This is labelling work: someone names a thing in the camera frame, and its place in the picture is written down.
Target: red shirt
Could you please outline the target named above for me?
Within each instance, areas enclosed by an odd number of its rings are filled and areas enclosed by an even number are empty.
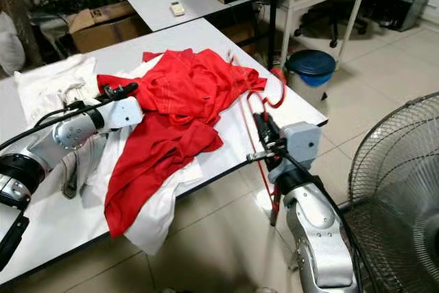
[[[167,177],[200,152],[222,146],[213,128],[219,113],[243,92],[261,91],[266,83],[254,69],[224,62],[210,49],[166,51],[142,78],[97,77],[100,89],[133,81],[139,87],[132,95],[145,116],[128,138],[108,185],[104,212],[113,237],[131,226]]]

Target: electric fan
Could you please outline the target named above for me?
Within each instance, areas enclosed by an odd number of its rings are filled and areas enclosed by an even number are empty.
[[[375,289],[439,292],[439,93],[382,119],[358,148],[346,216]]]

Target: white towel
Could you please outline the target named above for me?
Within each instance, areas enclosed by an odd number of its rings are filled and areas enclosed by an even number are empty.
[[[15,72],[26,121],[33,126],[43,115],[77,99],[97,96],[96,59],[75,55],[28,73]]]

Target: blue trash bin lid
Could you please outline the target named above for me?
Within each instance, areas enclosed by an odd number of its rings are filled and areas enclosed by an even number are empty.
[[[335,71],[335,60],[324,51],[306,49],[293,53],[285,63],[285,68],[299,75],[321,77]]]

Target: robotic arm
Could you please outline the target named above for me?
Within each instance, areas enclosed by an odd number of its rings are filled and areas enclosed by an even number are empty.
[[[287,224],[296,240],[293,268],[300,271],[303,291],[358,292],[354,263],[341,234],[341,228],[348,228],[320,179],[308,172],[317,157],[319,127],[302,122],[280,129],[270,115],[268,120],[263,114],[253,116],[265,151],[248,160],[263,159],[269,181],[284,195]]]
[[[4,150],[0,156],[0,270],[9,262],[29,224],[23,213],[32,194],[56,164],[92,135],[142,121],[139,103],[127,97],[136,88],[135,83],[115,90],[106,88],[97,98],[101,103],[83,105],[82,110],[64,116],[66,119],[41,124],[28,131],[28,138]]]

